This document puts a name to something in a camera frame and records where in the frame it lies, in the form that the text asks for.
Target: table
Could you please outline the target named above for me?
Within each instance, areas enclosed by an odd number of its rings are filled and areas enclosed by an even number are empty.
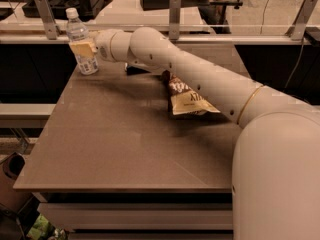
[[[14,188],[33,192],[42,202],[40,211],[69,229],[119,229],[120,222],[110,226],[108,212],[123,211],[119,202],[127,207],[141,195],[143,200],[136,201],[140,212],[145,202],[147,209],[150,202],[158,203],[155,210],[177,216],[178,222],[168,226],[165,215],[160,222],[138,220],[139,225],[131,219],[129,229],[232,229],[231,167],[238,126],[220,113],[171,115],[160,69],[127,75],[122,63],[100,64],[91,76],[74,71]],[[121,196],[114,200],[114,194]],[[227,203],[226,196],[230,203],[218,216],[215,201]],[[172,202],[180,202],[180,208]],[[92,209],[104,213],[88,222]],[[135,209],[126,215],[140,218]],[[190,209],[197,210],[199,223],[185,221]],[[75,214],[81,222],[74,221]]]

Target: water bottle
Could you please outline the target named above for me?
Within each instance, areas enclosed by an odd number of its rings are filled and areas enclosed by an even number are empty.
[[[79,14],[76,8],[68,8],[66,10],[68,24],[67,35],[70,42],[80,41],[88,37],[89,30],[79,19]],[[89,58],[81,55],[75,55],[78,62],[80,72],[83,75],[91,75],[98,71],[98,63],[95,57]]]

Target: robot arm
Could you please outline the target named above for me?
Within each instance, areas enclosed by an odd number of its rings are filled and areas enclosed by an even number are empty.
[[[102,31],[95,42],[102,59],[169,70],[243,128],[232,172],[235,239],[319,239],[313,106],[184,52],[151,28]]]

